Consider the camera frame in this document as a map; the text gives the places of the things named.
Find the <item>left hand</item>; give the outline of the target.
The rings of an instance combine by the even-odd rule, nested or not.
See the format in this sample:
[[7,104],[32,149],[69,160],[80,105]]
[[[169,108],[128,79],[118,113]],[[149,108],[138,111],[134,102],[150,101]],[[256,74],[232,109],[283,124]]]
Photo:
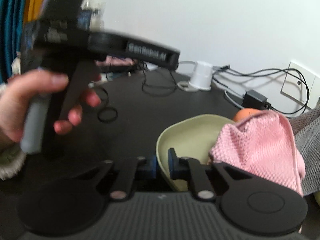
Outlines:
[[[15,76],[1,95],[1,148],[7,148],[20,142],[24,128],[25,114],[29,101],[41,93],[55,93],[64,90],[68,85],[66,74],[47,70],[32,70]],[[92,89],[85,90],[80,101],[91,107],[100,105],[101,100]],[[67,120],[56,121],[54,131],[63,135],[78,126],[82,119],[82,107],[75,105],[68,114]]]

